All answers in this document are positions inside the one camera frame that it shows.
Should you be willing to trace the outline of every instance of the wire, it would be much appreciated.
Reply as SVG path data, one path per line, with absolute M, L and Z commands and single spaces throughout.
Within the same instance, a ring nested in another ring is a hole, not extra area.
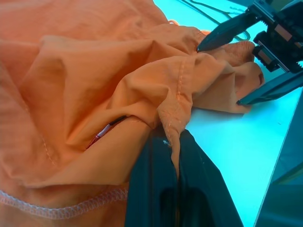
M 206 4 L 201 3 L 201 2 L 197 2 L 197 1 L 194 1 L 194 0 L 189 0 L 190 2 L 188 2 L 186 0 L 180 0 L 180 1 L 182 1 L 183 3 L 189 5 L 190 7 L 192 7 L 193 9 L 195 9 L 196 11 L 198 11 L 200 14 L 202 14 L 204 17 L 206 17 L 207 19 L 211 20 L 212 22 L 214 22 L 217 25 L 220 24 L 219 21 L 217 21 L 216 19 L 212 18 L 210 15 L 206 14 L 205 12 L 203 12 L 201 9 L 199 9 L 196 6 L 194 6 L 193 4 L 201 5 L 201 6 L 209 8 L 209 9 L 212 9 L 212 10 L 214 10 L 216 12 L 222 13 L 223 15 L 225 15 L 226 17 L 228 17 L 228 19 L 232 18 L 232 16 L 230 14 L 233 14 L 233 13 L 225 12 L 223 10 L 217 9 L 215 7 L 206 5 Z M 250 34 L 247 31 L 245 31 L 243 33 L 245 34 L 245 37 L 246 37 L 245 39 L 242 39 L 242 38 L 240 38 L 238 36 L 236 36 L 235 39 L 238 40 L 238 41 L 247 41 L 247 40 L 249 40 L 250 39 Z
M 233 10 L 236 10 L 236 11 L 240 11 L 241 13 L 245 13 L 245 11 L 244 10 L 242 10 L 242 9 L 238 9 L 238 8 L 235 8 L 235 7 L 229 7 L 230 9 L 233 9 Z
M 101 137 L 103 137 L 112 127 L 114 127 L 115 124 L 121 122 L 122 120 L 124 120 L 127 116 L 123 115 L 121 117 L 118 117 L 117 119 L 115 119 L 114 121 L 108 123 L 107 126 L 105 126 L 104 129 L 102 129 L 101 132 L 99 132 L 94 139 L 89 143 L 89 145 L 86 147 L 86 149 L 88 149 L 91 145 L 93 145 L 95 142 L 97 142 Z

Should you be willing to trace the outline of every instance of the orange shirt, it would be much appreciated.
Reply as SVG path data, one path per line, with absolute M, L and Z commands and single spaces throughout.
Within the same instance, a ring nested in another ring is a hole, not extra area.
M 0 21 L 0 226 L 122 226 L 150 131 L 178 169 L 191 107 L 244 113 L 263 83 L 252 43 L 197 53 L 152 0 L 3 0 Z

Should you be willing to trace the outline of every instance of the robotic arm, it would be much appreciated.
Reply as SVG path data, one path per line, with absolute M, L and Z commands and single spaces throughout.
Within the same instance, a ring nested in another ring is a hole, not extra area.
M 267 31 L 254 38 L 256 47 L 253 54 L 270 72 L 281 68 L 285 73 L 239 100 L 239 105 L 275 100 L 303 87 L 303 68 L 298 63 L 303 60 L 303 2 L 276 12 L 263 0 L 256 0 L 245 13 L 215 28 L 200 43 L 197 51 L 209 51 L 225 45 L 259 21 L 267 25 Z

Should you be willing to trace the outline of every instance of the orange fabric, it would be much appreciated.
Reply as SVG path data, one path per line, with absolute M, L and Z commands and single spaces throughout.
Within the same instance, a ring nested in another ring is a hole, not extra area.
M 169 23 L 170 24 L 175 24 L 175 25 L 180 25 L 177 21 L 175 20 L 169 20 Z M 211 31 L 208 31 L 208 30 L 200 30 L 200 32 L 204 35 L 208 35 L 209 33 L 211 33 Z
M 192 105 L 245 113 L 236 101 L 263 82 L 252 43 L 196 53 L 205 35 L 170 24 L 152 0 L 2 0 L 0 21 L 0 226 L 122 226 L 125 198 L 111 192 L 127 188 L 150 131 L 163 124 L 178 169 Z M 103 193 L 112 203 L 70 219 L 22 207 Z

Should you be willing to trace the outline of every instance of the light blue table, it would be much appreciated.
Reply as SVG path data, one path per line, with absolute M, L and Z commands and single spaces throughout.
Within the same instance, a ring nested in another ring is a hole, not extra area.
M 246 8 L 227 0 L 200 0 L 222 9 L 241 13 L 230 7 Z M 179 0 L 154 0 L 167 19 L 185 26 L 213 30 L 216 24 Z M 218 21 L 225 16 L 198 6 Z M 258 23 L 248 29 L 251 39 L 266 26 Z M 282 73 L 262 68 L 266 81 Z M 269 185 L 276 160 L 300 97 L 301 88 L 267 103 L 254 105 L 245 115 L 195 109 L 187 129 L 199 146 L 220 169 L 245 227 L 252 227 Z

